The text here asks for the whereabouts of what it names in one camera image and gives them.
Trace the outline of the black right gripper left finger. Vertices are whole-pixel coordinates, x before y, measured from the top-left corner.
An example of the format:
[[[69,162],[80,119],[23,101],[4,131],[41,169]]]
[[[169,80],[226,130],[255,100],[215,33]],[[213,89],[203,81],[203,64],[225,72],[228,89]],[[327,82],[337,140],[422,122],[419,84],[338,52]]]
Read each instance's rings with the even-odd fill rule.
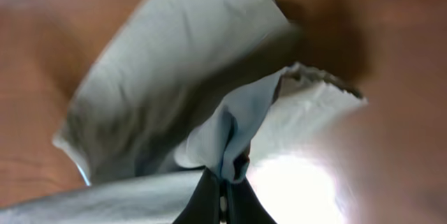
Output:
[[[219,180],[205,169],[188,204],[173,224],[220,224],[219,200]]]

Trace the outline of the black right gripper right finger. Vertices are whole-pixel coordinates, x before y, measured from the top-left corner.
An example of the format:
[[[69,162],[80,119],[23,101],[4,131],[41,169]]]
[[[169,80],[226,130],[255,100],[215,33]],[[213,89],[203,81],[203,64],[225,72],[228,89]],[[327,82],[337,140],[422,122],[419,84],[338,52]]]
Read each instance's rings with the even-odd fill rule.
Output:
[[[276,224],[259,202],[247,179],[238,184],[227,182],[226,221],[229,224]]]

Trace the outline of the khaki green shorts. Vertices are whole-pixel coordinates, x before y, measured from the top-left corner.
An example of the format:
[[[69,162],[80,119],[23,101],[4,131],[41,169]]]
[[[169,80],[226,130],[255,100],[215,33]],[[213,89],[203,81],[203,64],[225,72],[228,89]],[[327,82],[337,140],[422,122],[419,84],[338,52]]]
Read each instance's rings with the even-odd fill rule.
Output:
[[[227,182],[365,103],[287,62],[301,38],[275,0],[144,0],[53,138],[87,187],[2,209],[1,222],[173,223],[208,169],[227,223]]]

